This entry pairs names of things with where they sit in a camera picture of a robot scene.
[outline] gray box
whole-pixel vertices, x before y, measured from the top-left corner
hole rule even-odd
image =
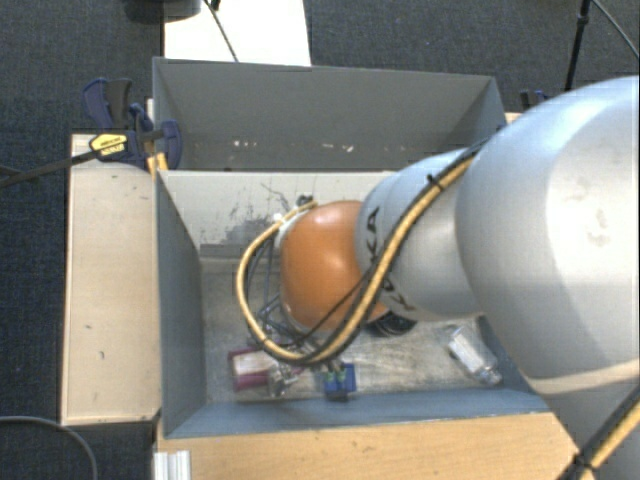
[[[492,78],[155,59],[154,101],[156,120],[178,119],[185,139],[155,197],[167,437],[547,410],[483,320],[465,322],[498,355],[499,388],[447,355],[439,332],[451,322],[363,333],[345,353],[360,389],[344,404],[323,397],[313,372],[284,399],[235,394],[226,363],[247,337],[232,288],[239,255],[272,216],[305,192],[362,200],[389,171],[494,133],[504,114]]]

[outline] orange object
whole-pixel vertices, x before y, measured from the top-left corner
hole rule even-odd
[[[354,232],[359,201],[318,206],[292,225],[280,252],[283,308],[303,328],[316,325],[352,288],[362,272],[355,254]],[[320,327],[335,329],[344,319],[353,293]],[[376,304],[370,320],[386,308]]]

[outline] dark carpet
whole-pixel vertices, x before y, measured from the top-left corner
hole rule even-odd
[[[639,0],[601,0],[638,44]],[[312,61],[493,75],[507,110],[519,91],[561,92],[580,0],[305,0]],[[162,12],[148,0],[0,0],[0,165],[33,168],[68,154],[90,128],[80,91],[128,77],[151,95]],[[613,27],[591,11],[576,85],[638,73]],[[0,190],[0,416],[58,415],[66,175]],[[101,479],[151,478],[149,424],[78,429]],[[0,478],[90,478],[60,432],[0,426]]]

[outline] blue clamp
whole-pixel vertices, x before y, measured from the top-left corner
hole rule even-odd
[[[156,153],[165,153],[169,169],[176,169],[182,157],[182,136],[178,123],[168,119],[161,123],[160,130],[154,131],[153,121],[142,105],[129,105],[130,89],[131,80],[97,78],[82,91],[84,110],[100,131],[117,131],[127,139],[123,151],[97,158],[146,170],[147,158],[152,153],[145,150],[144,144],[153,142]]]
[[[356,390],[356,369],[352,363],[344,363],[339,371],[325,374],[324,394],[329,400],[347,400]]]

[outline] yellow cable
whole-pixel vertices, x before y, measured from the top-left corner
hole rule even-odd
[[[636,402],[633,407],[625,414],[620,420],[620,423],[616,425],[613,431],[602,441],[591,460],[591,466],[595,469],[602,467],[605,461],[611,456],[613,452],[622,444],[631,432],[640,424],[640,401]],[[588,480],[593,478],[593,473],[590,470],[585,470],[580,477],[580,480]]]
[[[423,212],[433,203],[433,201],[438,197],[438,195],[447,187],[449,187],[452,183],[454,183],[464,172],[467,170],[471,162],[473,161],[473,157],[470,157],[464,161],[462,161],[459,165],[454,167],[450,172],[442,177],[439,180],[437,185],[433,186],[433,189],[428,191],[422,199],[420,199],[403,217],[402,221],[398,224],[394,234],[390,237],[388,245],[385,247],[382,256],[380,258],[380,262],[378,267],[373,272],[371,276],[371,280],[367,285],[367,288],[362,296],[360,304],[355,309],[353,315],[346,323],[345,327],[340,331],[340,333],[334,338],[331,344],[327,346],[325,350],[320,352],[317,356],[313,357],[314,361],[322,361],[330,357],[336,350],[340,348],[340,346],[351,336],[351,334],[356,330],[356,328],[360,325],[362,320],[364,319],[367,308],[373,302],[378,289],[380,288],[382,282],[384,281],[384,277],[387,274],[389,266],[393,261],[398,249],[402,245],[402,241],[405,236],[411,230],[413,224],[418,220],[418,218],[423,214]],[[249,324],[249,327],[253,331],[254,335],[260,341],[262,347],[267,349],[269,352],[273,353],[276,356],[279,356],[283,360],[294,360],[294,361],[304,361],[309,357],[307,354],[301,354],[297,352],[292,352],[285,348],[280,347],[277,343],[271,340],[262,330],[260,324],[256,321],[251,309],[249,308],[248,302],[244,295],[244,277],[245,271],[251,260],[251,257],[256,252],[256,250],[269,238],[271,235],[276,233],[278,229],[288,220],[295,217],[297,214],[306,211],[317,203],[308,203],[300,208],[292,210],[287,215],[283,217],[282,220],[276,222],[272,226],[270,226],[266,231],[264,231],[258,238],[256,238],[247,248],[245,253],[243,254],[240,265],[238,267],[238,272],[236,274],[236,292],[238,297],[238,302],[240,304],[240,309]]]

